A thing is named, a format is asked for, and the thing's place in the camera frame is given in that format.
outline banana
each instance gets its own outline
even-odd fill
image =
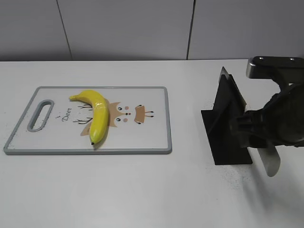
[[[82,101],[93,107],[93,120],[90,127],[91,144],[101,141],[105,136],[109,119],[108,104],[104,97],[94,90],[85,90],[78,95],[70,96],[70,100]]]

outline cutting board handle hole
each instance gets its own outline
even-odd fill
[[[43,100],[38,104],[28,124],[29,132],[37,132],[40,131],[42,128],[44,128],[49,118],[49,115],[52,111],[53,106],[54,106],[54,101],[52,100]]]

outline white cutting board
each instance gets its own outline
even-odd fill
[[[109,102],[105,140],[92,146],[88,128],[92,109],[69,97],[93,89]],[[40,102],[54,102],[41,130],[28,124]],[[6,154],[168,154],[172,151],[168,95],[165,87],[39,87],[12,135]]]

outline black metal stand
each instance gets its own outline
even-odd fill
[[[223,69],[213,110],[201,111],[216,165],[252,164],[248,149],[240,147],[229,125],[231,119],[244,114],[245,105],[232,75]]]

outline table surface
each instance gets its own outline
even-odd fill
[[[278,147],[281,168],[215,166],[200,111],[211,109],[221,67],[249,108],[278,92],[248,79],[246,60],[0,62],[0,145],[38,86],[165,86],[169,155],[7,156],[0,153],[3,228],[302,228],[304,153]]]

